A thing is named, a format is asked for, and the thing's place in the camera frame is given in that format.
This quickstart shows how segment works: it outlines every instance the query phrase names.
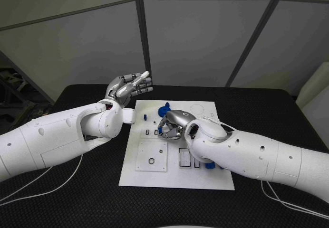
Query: equipment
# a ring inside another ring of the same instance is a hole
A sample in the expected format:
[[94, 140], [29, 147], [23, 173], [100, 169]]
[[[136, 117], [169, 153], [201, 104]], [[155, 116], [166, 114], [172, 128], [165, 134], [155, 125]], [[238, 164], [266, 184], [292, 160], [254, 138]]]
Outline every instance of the equipment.
[[59, 165], [119, 135], [123, 123], [136, 121], [134, 109], [124, 108], [130, 97], [153, 90], [147, 76], [149, 71], [117, 77], [98, 103], [46, 115], [0, 136], [0, 181]]
[[225, 131], [223, 122], [205, 116], [197, 119], [185, 111], [169, 111], [159, 127], [165, 123], [172, 126], [171, 131], [159, 137], [176, 140], [184, 135], [191, 153], [201, 162], [215, 162], [248, 178], [286, 184], [329, 203], [329, 154], [233, 127], [234, 131]]

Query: robotic hand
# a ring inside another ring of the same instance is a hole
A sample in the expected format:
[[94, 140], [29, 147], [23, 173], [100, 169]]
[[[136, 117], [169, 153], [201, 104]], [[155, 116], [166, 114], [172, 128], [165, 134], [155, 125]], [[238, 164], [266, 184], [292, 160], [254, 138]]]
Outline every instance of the robotic hand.
[[285, 144], [259, 134], [224, 130], [220, 121], [188, 112], [166, 112], [159, 127], [171, 131], [159, 137], [185, 136], [194, 157], [215, 162], [237, 174], [286, 184], [329, 203], [329, 154]]
[[123, 123], [134, 124], [130, 97], [153, 90], [149, 71], [120, 76], [98, 103], [46, 115], [0, 135], [0, 181], [59, 165], [114, 138]]

